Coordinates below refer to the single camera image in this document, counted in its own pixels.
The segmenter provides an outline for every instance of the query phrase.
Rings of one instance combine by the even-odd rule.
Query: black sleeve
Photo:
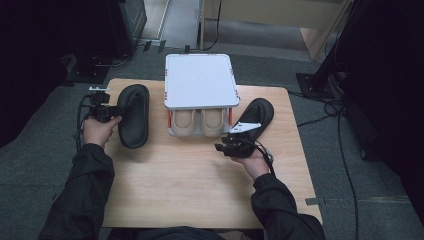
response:
[[[299,214],[293,195],[272,174],[255,180],[252,209],[267,231],[268,239],[325,239],[320,222],[313,216]]]
[[[63,192],[53,203],[39,239],[97,239],[115,176],[102,147],[85,144],[73,158]]]

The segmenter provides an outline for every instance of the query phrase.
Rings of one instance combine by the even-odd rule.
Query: hand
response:
[[[121,116],[114,117],[106,123],[101,123],[89,117],[84,121],[84,142],[94,143],[102,148],[105,148],[105,144],[109,141],[112,136],[113,128],[122,120]]]
[[[250,157],[232,157],[231,160],[242,164],[246,172],[250,175],[250,177],[252,177],[253,181],[255,181],[259,176],[269,173],[269,168],[265,162],[264,156],[258,149],[255,149]]]

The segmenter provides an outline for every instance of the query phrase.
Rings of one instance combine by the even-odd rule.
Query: beige shoe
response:
[[[174,110],[171,115],[171,128],[176,136],[193,134],[196,128],[196,110]]]
[[[224,131],[225,108],[202,109],[200,129],[207,137],[221,136]]]

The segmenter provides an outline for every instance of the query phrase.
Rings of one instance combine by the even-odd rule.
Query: black jacket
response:
[[[86,144],[73,158],[65,188],[53,203],[39,239],[97,239],[115,176],[103,148]],[[271,174],[256,179],[252,209],[268,239],[325,239],[319,221],[298,214],[289,189]],[[173,227],[142,231],[136,239],[222,239],[213,231]]]

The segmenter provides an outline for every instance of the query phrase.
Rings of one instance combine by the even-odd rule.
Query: gray carpet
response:
[[[127,63],[111,68],[102,86],[113,78],[163,80],[165,56],[182,51],[156,51],[138,49]],[[230,58],[237,84],[279,86],[295,92],[299,92],[295,74],[314,73],[319,68],[313,62]],[[0,239],[36,239],[71,168],[77,106],[89,86],[57,87],[20,136],[0,149]],[[322,103],[296,96],[290,99],[298,123],[325,115]],[[305,125],[299,132],[327,239],[354,239],[354,204],[339,150],[337,118]],[[361,159],[360,146],[345,118],[341,118],[341,136],[357,193],[359,239],[424,239],[424,229],[399,178],[384,164]],[[108,231],[102,230],[101,239]]]

